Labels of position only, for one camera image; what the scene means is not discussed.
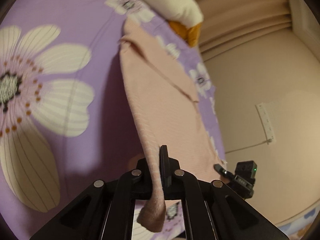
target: bed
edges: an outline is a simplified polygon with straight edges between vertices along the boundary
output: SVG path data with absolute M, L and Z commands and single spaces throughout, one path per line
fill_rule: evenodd
M 225 159 L 215 87 L 201 57 L 141 0 L 17 0 L 0 26 L 0 213 L 1 227 L 19 240 L 93 181 L 118 179 L 143 158 L 118 55 L 128 16 L 196 73 L 202 120 Z M 182 231 L 177 203 L 161 233 L 135 222 L 132 239 L 170 240 Z

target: white power strip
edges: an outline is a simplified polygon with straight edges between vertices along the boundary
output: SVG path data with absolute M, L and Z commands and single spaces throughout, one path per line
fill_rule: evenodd
M 271 140 L 268 144 L 275 143 L 276 142 L 276 136 L 274 134 L 271 121 L 269 118 L 269 115 L 267 113 L 267 110 L 264 106 L 264 103 L 256 105 L 256 108 L 258 110 L 262 126 L 266 135 L 267 140 Z

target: curtain fold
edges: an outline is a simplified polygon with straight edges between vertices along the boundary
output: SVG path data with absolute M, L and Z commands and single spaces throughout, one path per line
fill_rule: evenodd
M 204 14 L 199 48 L 208 60 L 246 41 L 292 26 L 288 0 L 196 0 Z

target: pink cloth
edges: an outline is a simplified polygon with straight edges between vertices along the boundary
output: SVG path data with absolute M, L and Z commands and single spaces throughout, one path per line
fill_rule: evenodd
M 137 219 L 160 232 L 165 202 L 159 171 L 159 147 L 198 179 L 219 179 L 213 165 L 220 163 L 204 128 L 193 81 L 157 40 L 127 19 L 121 41 L 121 70 L 128 102 L 148 162 L 153 183 L 151 199 Z

